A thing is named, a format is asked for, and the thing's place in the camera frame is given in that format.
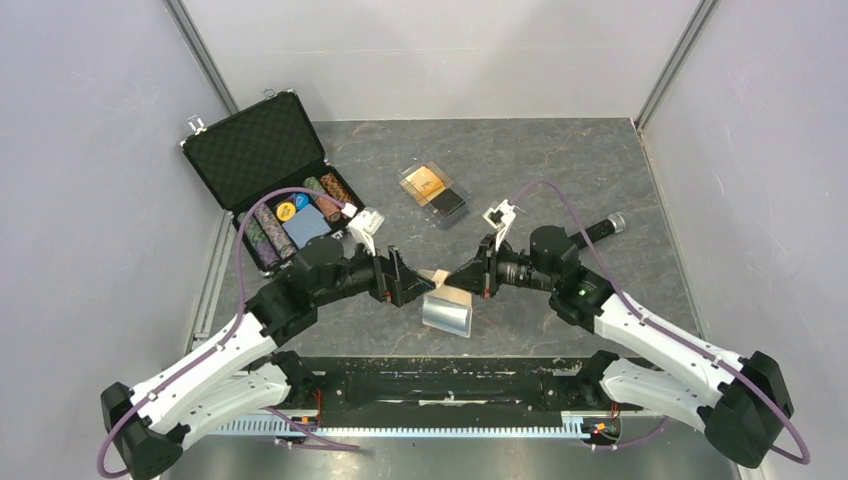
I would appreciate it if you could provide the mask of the tan leather card holder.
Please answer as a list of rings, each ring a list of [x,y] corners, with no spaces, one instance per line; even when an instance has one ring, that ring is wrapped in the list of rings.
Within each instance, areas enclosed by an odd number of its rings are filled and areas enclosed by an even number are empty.
[[[435,283],[435,289],[422,297],[422,324],[463,338],[471,337],[472,295],[446,284],[447,270],[420,270]]]

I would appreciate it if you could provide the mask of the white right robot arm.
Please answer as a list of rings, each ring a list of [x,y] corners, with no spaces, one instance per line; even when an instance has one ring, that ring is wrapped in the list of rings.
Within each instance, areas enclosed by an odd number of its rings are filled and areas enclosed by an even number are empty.
[[[483,298],[504,285],[549,292],[549,307],[560,319],[654,366],[597,352],[578,374],[577,392],[585,405],[630,404],[654,411],[703,433],[729,460],[759,467],[777,449],[775,442],[794,413],[778,362],[761,351],[745,357],[710,345],[617,293],[609,280],[582,265],[584,245],[584,239],[551,225],[534,230],[529,250],[521,252],[490,234],[446,283]]]

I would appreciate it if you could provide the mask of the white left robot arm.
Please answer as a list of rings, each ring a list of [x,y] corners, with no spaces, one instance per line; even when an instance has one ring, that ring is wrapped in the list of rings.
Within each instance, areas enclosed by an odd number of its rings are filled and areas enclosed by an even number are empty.
[[[223,424],[281,403],[306,405],[313,379],[293,365],[292,355],[274,352],[315,324],[319,307],[363,293],[401,307],[434,288],[395,248],[383,257],[357,245],[347,258],[335,238],[310,240],[195,350],[143,382],[116,382],[102,392],[107,438],[99,474],[153,479]]]

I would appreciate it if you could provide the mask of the clear acrylic card box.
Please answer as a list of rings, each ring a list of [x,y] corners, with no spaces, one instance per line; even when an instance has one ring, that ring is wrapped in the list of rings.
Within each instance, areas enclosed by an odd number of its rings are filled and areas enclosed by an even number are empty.
[[[407,168],[399,185],[441,230],[452,228],[470,212],[468,193],[435,162]]]

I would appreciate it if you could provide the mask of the black VIP card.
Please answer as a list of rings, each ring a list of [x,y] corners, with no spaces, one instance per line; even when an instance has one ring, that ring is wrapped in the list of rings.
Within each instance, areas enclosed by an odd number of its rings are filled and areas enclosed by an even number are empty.
[[[452,225],[468,214],[465,199],[456,191],[446,188],[431,201],[436,219],[443,225]]]

